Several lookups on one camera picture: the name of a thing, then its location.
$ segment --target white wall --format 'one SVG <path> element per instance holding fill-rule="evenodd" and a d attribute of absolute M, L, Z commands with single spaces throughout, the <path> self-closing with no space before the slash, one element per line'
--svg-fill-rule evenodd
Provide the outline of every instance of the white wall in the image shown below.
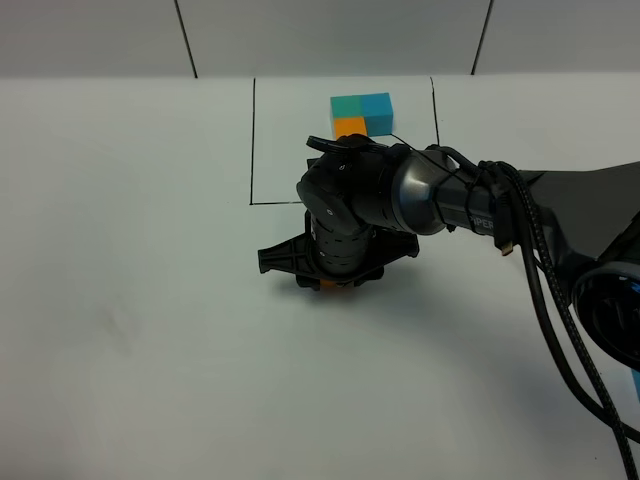
<path fill-rule="evenodd" d="M 468 74 L 488 0 L 181 0 L 200 75 Z"/>
<path fill-rule="evenodd" d="M 172 0 L 3 0 L 0 77 L 190 76 Z"/>
<path fill-rule="evenodd" d="M 477 73 L 640 70 L 637 0 L 495 0 Z"/>

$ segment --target robotic arm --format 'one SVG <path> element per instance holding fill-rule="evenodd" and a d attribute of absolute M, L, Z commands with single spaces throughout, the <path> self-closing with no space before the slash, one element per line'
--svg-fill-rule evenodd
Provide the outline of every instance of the robotic arm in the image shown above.
<path fill-rule="evenodd" d="M 640 443 L 640 432 L 620 420 L 568 307 L 600 348 L 640 370 L 640 162 L 591 172 L 517 171 L 502 162 L 475 165 L 448 147 L 387 147 L 362 135 L 309 137 L 307 145 L 322 156 L 308 160 L 297 185 L 305 233 L 260 250 L 260 272 L 292 273 L 314 290 L 360 286 L 382 278 L 385 265 L 416 257 L 418 235 L 458 227 L 492 236 L 503 255 L 520 245 L 556 366 L 576 398 L 612 428 L 627 477 L 637 479 L 627 438 Z M 536 265 L 600 404 L 562 352 Z"/>

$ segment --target cyan block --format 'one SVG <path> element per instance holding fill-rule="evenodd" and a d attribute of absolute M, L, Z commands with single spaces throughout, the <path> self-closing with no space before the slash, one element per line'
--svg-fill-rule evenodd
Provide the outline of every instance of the cyan block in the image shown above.
<path fill-rule="evenodd" d="M 393 132 L 393 107 L 388 93 L 361 95 L 362 115 L 367 126 L 367 135 L 378 137 Z"/>
<path fill-rule="evenodd" d="M 331 97 L 331 115 L 333 118 L 362 117 L 360 95 Z"/>

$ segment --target orange block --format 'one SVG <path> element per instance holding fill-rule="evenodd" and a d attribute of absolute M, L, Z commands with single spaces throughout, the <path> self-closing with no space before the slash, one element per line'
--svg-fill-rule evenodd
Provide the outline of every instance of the orange block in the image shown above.
<path fill-rule="evenodd" d="M 364 123 L 364 117 L 353 118 L 334 118 L 333 131 L 336 140 L 343 135 L 351 135 L 352 133 L 367 134 L 367 125 Z"/>

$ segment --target foam cube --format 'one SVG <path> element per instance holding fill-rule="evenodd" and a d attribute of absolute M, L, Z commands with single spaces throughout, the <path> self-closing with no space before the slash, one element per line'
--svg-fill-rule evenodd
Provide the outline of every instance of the foam cube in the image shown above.
<path fill-rule="evenodd" d="M 393 108 L 388 93 L 362 95 L 362 115 L 370 137 L 390 135 L 393 131 Z"/>
<path fill-rule="evenodd" d="M 336 139 L 354 133 L 367 134 L 364 117 L 336 118 L 333 120 L 333 129 Z"/>
<path fill-rule="evenodd" d="M 377 137 L 393 131 L 388 93 L 331 97 L 331 117 L 336 138 L 354 133 Z"/>

